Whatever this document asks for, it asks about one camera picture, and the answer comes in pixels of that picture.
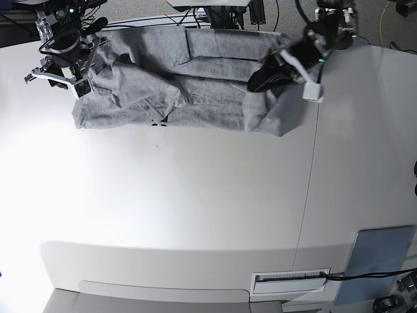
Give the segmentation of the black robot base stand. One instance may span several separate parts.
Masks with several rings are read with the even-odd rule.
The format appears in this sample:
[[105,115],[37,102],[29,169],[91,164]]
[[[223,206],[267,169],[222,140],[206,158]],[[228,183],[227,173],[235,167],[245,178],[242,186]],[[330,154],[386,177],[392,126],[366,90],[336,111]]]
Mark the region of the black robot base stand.
[[193,10],[197,27],[202,23],[211,29],[240,29],[244,30],[244,14],[247,7],[198,7]]

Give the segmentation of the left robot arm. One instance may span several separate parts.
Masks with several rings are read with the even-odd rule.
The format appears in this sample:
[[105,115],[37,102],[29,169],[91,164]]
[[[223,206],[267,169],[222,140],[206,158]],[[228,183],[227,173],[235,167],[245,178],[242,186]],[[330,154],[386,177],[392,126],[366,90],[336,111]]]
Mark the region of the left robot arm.
[[313,20],[307,17],[300,1],[295,6],[305,23],[301,37],[274,38],[261,68],[248,80],[247,89],[260,93],[302,82],[303,99],[318,101],[324,93],[321,84],[324,68],[316,76],[311,71],[317,65],[323,66],[334,51],[351,47],[357,33],[358,14],[354,1],[317,1]]

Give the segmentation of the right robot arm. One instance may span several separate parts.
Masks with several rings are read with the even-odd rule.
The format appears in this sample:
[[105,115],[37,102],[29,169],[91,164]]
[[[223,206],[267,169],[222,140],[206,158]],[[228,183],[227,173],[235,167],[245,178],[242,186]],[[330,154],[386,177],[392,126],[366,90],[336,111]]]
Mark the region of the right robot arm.
[[86,10],[100,8],[105,1],[24,1],[35,7],[36,28],[42,45],[38,51],[44,56],[41,67],[25,78],[48,80],[52,87],[71,89],[77,97],[92,91],[89,70],[99,45],[104,38],[87,42],[89,35],[101,31],[108,24],[106,18],[87,23],[91,16]]

